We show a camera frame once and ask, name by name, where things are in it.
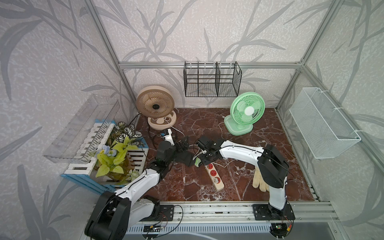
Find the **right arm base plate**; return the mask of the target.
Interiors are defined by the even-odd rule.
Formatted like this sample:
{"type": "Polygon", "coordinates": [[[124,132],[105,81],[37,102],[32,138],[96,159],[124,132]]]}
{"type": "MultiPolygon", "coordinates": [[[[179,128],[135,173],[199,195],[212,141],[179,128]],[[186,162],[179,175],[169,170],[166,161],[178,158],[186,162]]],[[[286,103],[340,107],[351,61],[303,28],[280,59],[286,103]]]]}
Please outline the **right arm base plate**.
{"type": "Polygon", "coordinates": [[[278,210],[270,204],[254,204],[252,208],[256,221],[294,221],[296,219],[292,206],[288,203],[282,210],[278,210]]]}

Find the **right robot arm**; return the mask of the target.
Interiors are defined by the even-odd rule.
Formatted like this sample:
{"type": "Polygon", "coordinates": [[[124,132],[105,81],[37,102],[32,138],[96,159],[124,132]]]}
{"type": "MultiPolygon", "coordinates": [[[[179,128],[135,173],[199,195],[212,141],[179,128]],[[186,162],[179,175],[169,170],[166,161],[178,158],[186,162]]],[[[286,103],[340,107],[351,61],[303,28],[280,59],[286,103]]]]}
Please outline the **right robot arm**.
{"type": "Polygon", "coordinates": [[[269,209],[282,211],[285,208],[289,164],[276,147],[251,147],[224,139],[213,141],[205,136],[197,140],[197,145],[201,149],[198,158],[205,166],[219,159],[234,159],[255,166],[270,189],[269,209]]]}

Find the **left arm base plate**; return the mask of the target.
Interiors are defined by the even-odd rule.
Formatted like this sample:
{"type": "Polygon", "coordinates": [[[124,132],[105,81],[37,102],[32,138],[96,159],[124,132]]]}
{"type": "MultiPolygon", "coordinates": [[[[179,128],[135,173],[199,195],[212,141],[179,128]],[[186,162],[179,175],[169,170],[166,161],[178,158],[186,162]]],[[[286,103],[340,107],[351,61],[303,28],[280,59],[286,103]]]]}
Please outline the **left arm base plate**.
{"type": "Polygon", "coordinates": [[[158,205],[155,206],[151,215],[142,219],[142,222],[170,222],[174,219],[175,206],[174,205],[158,205]]]}

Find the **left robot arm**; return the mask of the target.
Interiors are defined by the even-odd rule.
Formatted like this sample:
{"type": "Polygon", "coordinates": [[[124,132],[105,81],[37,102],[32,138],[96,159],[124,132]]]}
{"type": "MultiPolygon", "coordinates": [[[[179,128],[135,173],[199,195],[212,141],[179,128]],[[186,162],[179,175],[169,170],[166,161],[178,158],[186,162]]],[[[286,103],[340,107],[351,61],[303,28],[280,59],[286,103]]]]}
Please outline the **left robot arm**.
{"type": "Polygon", "coordinates": [[[188,146],[160,142],[154,160],[137,179],[99,197],[85,227],[85,235],[92,240],[121,240],[128,228],[152,216],[157,200],[143,199],[142,196],[165,178],[171,169],[170,164],[174,163],[193,165],[193,153],[188,146]]]}

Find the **beige red power strip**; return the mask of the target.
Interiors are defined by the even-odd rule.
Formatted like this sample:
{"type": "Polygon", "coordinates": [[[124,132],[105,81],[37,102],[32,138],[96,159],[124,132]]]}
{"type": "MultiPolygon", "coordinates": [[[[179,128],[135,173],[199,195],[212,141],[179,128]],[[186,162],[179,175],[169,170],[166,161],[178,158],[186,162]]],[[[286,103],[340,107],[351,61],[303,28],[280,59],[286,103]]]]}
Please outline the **beige red power strip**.
{"type": "Polygon", "coordinates": [[[217,172],[215,166],[213,164],[209,164],[205,166],[205,169],[217,191],[221,191],[224,189],[225,185],[223,184],[223,181],[221,177],[219,176],[219,173],[217,172]]]}

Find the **black work glove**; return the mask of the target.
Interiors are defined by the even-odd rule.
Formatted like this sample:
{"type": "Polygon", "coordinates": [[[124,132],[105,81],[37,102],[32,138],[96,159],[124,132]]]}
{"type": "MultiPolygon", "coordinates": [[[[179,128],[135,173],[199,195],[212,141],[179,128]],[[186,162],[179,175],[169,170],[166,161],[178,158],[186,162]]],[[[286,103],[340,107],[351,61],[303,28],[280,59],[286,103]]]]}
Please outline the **black work glove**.
{"type": "Polygon", "coordinates": [[[175,162],[186,165],[187,167],[199,167],[201,165],[200,159],[189,151],[176,153],[175,162]]]}

